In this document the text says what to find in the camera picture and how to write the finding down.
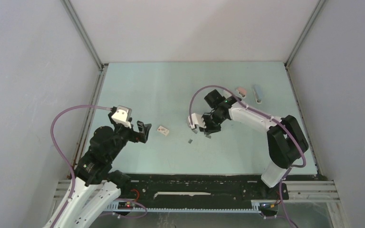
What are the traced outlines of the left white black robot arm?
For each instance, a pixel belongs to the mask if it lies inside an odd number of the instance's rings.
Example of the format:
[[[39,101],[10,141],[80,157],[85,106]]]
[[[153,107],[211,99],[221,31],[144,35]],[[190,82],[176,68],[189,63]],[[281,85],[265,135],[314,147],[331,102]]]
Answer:
[[[112,171],[112,163],[128,142],[147,142],[152,125],[138,121],[137,126],[137,132],[118,123],[95,130],[74,169],[75,178],[45,227],[88,228],[110,202],[129,196],[130,177]]]

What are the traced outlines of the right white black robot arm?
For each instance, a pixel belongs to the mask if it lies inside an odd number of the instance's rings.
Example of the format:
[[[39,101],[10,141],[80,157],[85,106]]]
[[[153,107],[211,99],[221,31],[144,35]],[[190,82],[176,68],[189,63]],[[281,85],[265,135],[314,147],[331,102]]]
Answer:
[[[288,169],[298,159],[304,161],[305,152],[309,149],[297,119],[291,115],[284,118],[271,116],[249,106],[240,98],[222,96],[216,89],[209,92],[204,100],[211,111],[202,115],[191,114],[188,124],[192,129],[198,127],[209,136],[220,132],[222,123],[230,120],[266,134],[271,161],[261,175],[257,191],[262,198],[271,198]]]

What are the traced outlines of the long white stapler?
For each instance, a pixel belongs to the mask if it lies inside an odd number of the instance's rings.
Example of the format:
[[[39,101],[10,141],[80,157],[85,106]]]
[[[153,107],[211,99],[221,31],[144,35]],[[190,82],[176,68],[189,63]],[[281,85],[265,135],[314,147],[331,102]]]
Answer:
[[[223,96],[227,99],[227,98],[231,97],[231,93],[227,90],[223,90]]]

